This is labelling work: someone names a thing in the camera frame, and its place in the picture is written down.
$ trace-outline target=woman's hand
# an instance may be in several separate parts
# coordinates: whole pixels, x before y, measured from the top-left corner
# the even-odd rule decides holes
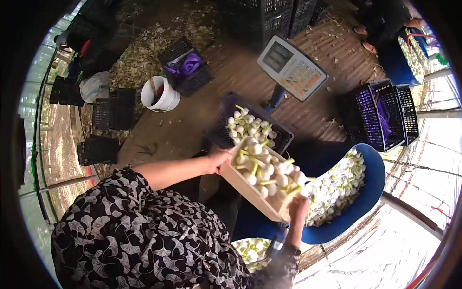
[[[204,172],[205,174],[220,174],[219,167],[226,161],[231,161],[232,155],[229,149],[215,149],[206,158]]]
[[[289,205],[290,229],[286,236],[286,245],[300,248],[305,218],[310,210],[310,200],[302,195],[293,198]]]
[[[292,225],[305,223],[305,218],[310,210],[310,200],[302,195],[293,198],[289,205],[290,222]]]

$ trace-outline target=dirt floor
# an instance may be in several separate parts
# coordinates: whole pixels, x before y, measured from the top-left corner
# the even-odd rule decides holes
[[[124,44],[129,46],[125,46],[127,50],[111,70],[111,79],[115,81],[112,88],[140,89],[150,76],[163,75],[157,56],[183,34],[200,50],[215,79],[193,96],[182,97],[173,111],[163,114],[143,109],[138,101],[139,120],[131,131],[93,130],[92,106],[86,105],[82,109],[85,136],[90,133],[110,136],[121,144],[119,162],[113,168],[194,155],[200,150],[203,134],[213,125],[211,119],[227,92],[235,91],[259,105],[270,99],[275,86],[257,65],[258,54],[220,31],[216,3],[207,0],[138,3],[139,14],[132,15],[135,26],[149,28],[134,37],[130,45],[127,39],[113,42],[112,46],[118,49]],[[362,48],[362,36],[352,30],[357,24],[353,18],[354,6],[340,0],[330,4],[332,7],[319,25],[292,39],[326,70],[328,82],[308,101],[300,102],[291,96],[283,99],[273,113],[294,133],[295,141],[345,140],[335,97],[357,87],[360,81],[384,78],[376,57]],[[98,165],[96,169],[101,178],[111,171],[108,165]]]

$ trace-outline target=black plastic crate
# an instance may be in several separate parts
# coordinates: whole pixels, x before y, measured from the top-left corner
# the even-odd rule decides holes
[[[266,120],[272,123],[271,127],[278,136],[274,139],[275,146],[273,150],[279,154],[283,154],[289,144],[293,140],[293,133],[284,125],[271,117],[264,109],[259,106],[251,105],[246,102],[240,95],[235,92],[229,92],[220,103],[218,109],[218,125],[215,125],[210,131],[207,132],[207,139],[215,143],[221,148],[232,148],[234,146],[233,140],[229,137],[228,118],[234,115],[234,111],[238,111],[236,105],[249,109],[249,114]]]
[[[306,14],[305,18],[300,19],[298,21],[292,21],[290,31],[289,31],[290,39],[294,38],[297,34],[304,31],[306,27],[308,27],[308,24],[310,23],[312,15],[313,15],[313,11],[310,11],[308,12],[308,14]]]
[[[132,129],[135,125],[135,89],[119,88],[115,100],[115,129]]]
[[[196,70],[193,75],[190,75],[183,80],[179,80],[175,74],[165,69],[166,66],[170,66],[169,62],[174,61],[178,57],[186,57],[186,55],[190,52],[196,53],[204,62],[204,64]],[[207,65],[207,62],[204,61],[199,52],[185,37],[178,40],[166,51],[162,52],[162,54],[159,55],[159,61],[170,85],[172,85],[173,89],[178,91],[182,96],[191,96],[194,92],[198,91],[201,87],[213,80],[213,73]],[[178,61],[174,68],[177,68],[181,63],[181,60]]]
[[[419,127],[417,125],[417,111],[412,99],[411,89],[408,84],[400,84],[395,86],[396,93],[401,102],[401,108],[404,118],[404,129],[406,132],[406,140],[402,146],[407,147],[419,137]]]
[[[386,142],[372,91],[378,94],[390,115],[389,128],[392,132]],[[338,104],[348,137],[352,141],[367,143],[385,153],[404,142],[401,105],[390,80],[365,83],[338,97]]]
[[[56,76],[53,83],[53,87],[50,92],[50,103],[57,105],[59,103],[59,95],[61,91],[64,91],[66,87],[65,78],[61,76]]]
[[[265,38],[263,39],[263,46],[266,46],[266,44],[271,40],[271,38],[273,38],[274,35],[287,38],[287,35],[289,34],[291,16],[292,12],[291,10],[288,10],[265,21]]]
[[[96,99],[93,104],[93,127],[96,129],[115,129],[114,108],[113,97]]]
[[[290,4],[283,6],[287,9],[277,9],[277,13],[271,13],[270,16],[249,14],[248,10],[228,3],[219,5],[219,10],[226,29],[246,45],[261,52],[274,35],[287,38],[292,16],[292,1],[288,3]]]
[[[292,22],[311,18],[318,0],[295,1],[293,4]]]
[[[264,19],[269,19],[291,10],[293,0],[219,0],[219,5],[226,5],[241,15],[263,15]]]
[[[90,135],[77,143],[77,156],[81,166],[94,164],[117,164],[119,142],[108,137]]]
[[[132,129],[135,125],[136,90],[119,88],[109,98],[98,98],[93,103],[93,127],[96,129]]]
[[[316,26],[319,24],[319,22],[324,18],[326,15],[327,9],[330,7],[329,4],[327,4],[324,1],[319,1],[316,4],[315,10],[313,12],[313,16],[311,17],[310,20],[310,25],[311,26]]]

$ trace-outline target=person's foot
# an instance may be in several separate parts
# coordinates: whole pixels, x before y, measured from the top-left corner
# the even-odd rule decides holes
[[[372,44],[370,44],[368,42],[363,42],[362,45],[363,45],[364,49],[366,49],[367,51],[377,55],[377,49],[375,48],[374,45],[372,45]]]
[[[353,31],[358,33],[358,34],[367,35],[366,26],[364,26],[362,24],[360,24],[359,26],[354,27]]]

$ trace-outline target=dark trousers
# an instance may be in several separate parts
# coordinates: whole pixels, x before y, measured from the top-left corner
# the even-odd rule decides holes
[[[194,155],[192,158],[197,158],[206,155],[205,151]],[[199,199],[201,177],[187,179],[185,181],[174,184],[167,189],[176,191],[184,196],[187,196],[191,201],[197,202]],[[218,218],[225,223],[226,229],[229,232],[231,240],[236,225],[237,213],[242,204],[242,196],[239,194],[224,178],[221,178],[218,191],[204,205],[214,211]]]
[[[397,32],[411,18],[402,0],[374,0],[370,8],[360,13],[367,28],[367,42],[374,46],[397,37]]]

